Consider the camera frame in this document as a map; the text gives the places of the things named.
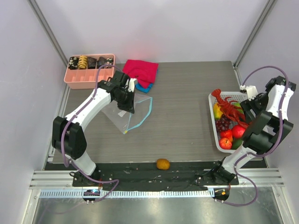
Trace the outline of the red toy lobster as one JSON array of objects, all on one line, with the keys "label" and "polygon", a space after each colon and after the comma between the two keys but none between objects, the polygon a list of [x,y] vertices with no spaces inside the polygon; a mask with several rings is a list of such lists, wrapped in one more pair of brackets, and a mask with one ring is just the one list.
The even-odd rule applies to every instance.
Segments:
[{"label": "red toy lobster", "polygon": [[235,100],[228,101],[230,97],[226,97],[225,99],[222,99],[220,93],[221,90],[216,89],[211,93],[211,95],[216,98],[217,103],[221,106],[221,111],[223,112],[223,114],[228,119],[238,123],[239,125],[241,125],[246,129],[249,126],[249,124],[245,122],[245,115],[239,113],[233,106],[233,103],[237,101]]}]

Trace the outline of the clear zip top bag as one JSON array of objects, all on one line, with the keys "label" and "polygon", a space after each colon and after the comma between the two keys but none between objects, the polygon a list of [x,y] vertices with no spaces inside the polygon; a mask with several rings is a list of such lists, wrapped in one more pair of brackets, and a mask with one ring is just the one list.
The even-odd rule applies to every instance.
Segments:
[{"label": "clear zip top bag", "polygon": [[121,110],[115,101],[105,106],[101,111],[113,122],[121,133],[138,128],[150,115],[153,98],[147,95],[135,94],[134,113]]}]

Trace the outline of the brown toy potato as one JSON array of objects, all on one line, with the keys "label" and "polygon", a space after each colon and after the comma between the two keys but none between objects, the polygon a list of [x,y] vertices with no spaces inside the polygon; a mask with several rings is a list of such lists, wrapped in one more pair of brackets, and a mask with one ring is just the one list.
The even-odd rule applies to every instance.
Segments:
[{"label": "brown toy potato", "polygon": [[156,161],[156,167],[159,170],[168,170],[170,168],[171,164],[167,159],[158,159]]}]

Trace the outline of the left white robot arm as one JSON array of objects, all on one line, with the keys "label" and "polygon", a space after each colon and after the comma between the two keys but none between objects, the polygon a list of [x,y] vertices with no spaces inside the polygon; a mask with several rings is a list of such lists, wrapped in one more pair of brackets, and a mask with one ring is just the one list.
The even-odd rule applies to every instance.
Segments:
[{"label": "left white robot arm", "polygon": [[63,157],[64,165],[72,165],[89,186],[100,179],[100,170],[88,155],[84,130],[107,105],[116,102],[119,109],[134,113],[135,84],[137,80],[116,71],[108,80],[96,83],[91,95],[65,117],[57,116],[52,126],[52,146]]}]

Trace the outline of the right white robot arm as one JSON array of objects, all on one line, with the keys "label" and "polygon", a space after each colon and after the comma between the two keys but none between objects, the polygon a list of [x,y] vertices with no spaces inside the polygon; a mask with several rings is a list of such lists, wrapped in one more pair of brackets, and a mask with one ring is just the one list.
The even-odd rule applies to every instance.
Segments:
[{"label": "right white robot arm", "polygon": [[257,93],[254,86],[241,86],[240,90],[247,94],[240,106],[233,105],[231,97],[224,98],[220,89],[210,94],[224,116],[245,130],[240,137],[242,144],[230,156],[218,161],[209,172],[216,184],[231,183],[239,168],[253,158],[270,154],[293,129],[287,109],[296,84],[278,76],[266,84],[264,93]]}]

